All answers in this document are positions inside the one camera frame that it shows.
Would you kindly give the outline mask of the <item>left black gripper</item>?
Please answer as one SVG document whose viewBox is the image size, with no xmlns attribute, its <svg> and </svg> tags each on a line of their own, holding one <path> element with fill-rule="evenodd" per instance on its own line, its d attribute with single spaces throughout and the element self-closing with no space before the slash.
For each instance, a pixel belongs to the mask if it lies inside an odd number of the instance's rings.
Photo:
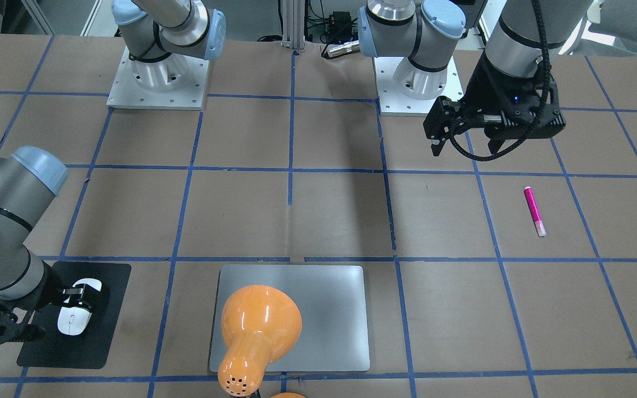
<svg viewBox="0 0 637 398">
<path fill-rule="evenodd" d="M 427 114 L 423 129 L 431 142 L 433 156 L 440 156 L 447 141 L 467 131 L 468 122 L 464 113 L 483 111 L 486 115 L 503 117 L 501 124 L 491 124 L 485 129 L 489 139 L 488 149 L 492 155 L 501 151 L 508 140 L 518 140 L 526 133 L 540 105 L 539 93 L 544 84 L 541 66 L 531 78 L 518 78 L 499 71 L 481 55 L 461 100 L 438 96 Z M 558 86 L 551 76 L 548 102 L 530 139 L 553 138 L 566 126 L 558 101 Z"/>
</svg>

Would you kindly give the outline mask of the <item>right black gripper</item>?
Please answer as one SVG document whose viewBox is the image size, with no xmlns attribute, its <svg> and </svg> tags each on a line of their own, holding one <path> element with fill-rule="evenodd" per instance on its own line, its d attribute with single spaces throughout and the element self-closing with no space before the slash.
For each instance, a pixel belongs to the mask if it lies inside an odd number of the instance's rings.
<svg viewBox="0 0 637 398">
<path fill-rule="evenodd" d="M 70 315 L 73 309 L 93 314 L 103 308 L 103 283 L 63 283 L 60 274 L 51 265 L 42 263 L 40 282 L 20 298 L 5 299 L 0 295 L 0 344 L 7 342 L 33 342 L 45 337 L 45 328 L 31 322 L 34 313 L 47 305 L 61 307 L 59 315 Z"/>
</svg>

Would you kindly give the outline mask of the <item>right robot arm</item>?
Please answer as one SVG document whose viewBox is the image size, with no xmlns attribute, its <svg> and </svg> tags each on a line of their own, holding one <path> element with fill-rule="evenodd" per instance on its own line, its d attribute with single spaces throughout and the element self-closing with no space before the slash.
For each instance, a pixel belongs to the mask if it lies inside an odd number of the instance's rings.
<svg viewBox="0 0 637 398">
<path fill-rule="evenodd" d="M 0 30 L 6 7 L 0 1 Z M 112 10 L 131 61 L 149 64 L 173 56 L 210 61 L 222 53 L 227 18 L 202 1 L 114 1 Z M 101 307 L 101 282 L 68 285 L 24 244 L 67 177 L 60 159 L 35 146 L 0 157 L 0 344 L 43 338 L 45 330 L 31 318 L 48 305 L 71 309 L 81 331 Z"/>
</svg>

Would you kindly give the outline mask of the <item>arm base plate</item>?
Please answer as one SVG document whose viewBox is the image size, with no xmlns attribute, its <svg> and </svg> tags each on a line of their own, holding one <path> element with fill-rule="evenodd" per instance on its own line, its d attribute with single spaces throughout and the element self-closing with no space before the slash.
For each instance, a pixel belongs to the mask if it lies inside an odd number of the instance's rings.
<svg viewBox="0 0 637 398">
<path fill-rule="evenodd" d="M 386 116 L 426 116 L 436 98 L 452 101 L 463 96 L 455 60 L 438 72 L 417 70 L 404 56 L 373 59 L 380 113 Z"/>
<path fill-rule="evenodd" d="M 210 61 L 172 54 L 156 63 L 134 61 L 124 49 L 107 105 L 126 110 L 204 108 Z"/>
</svg>

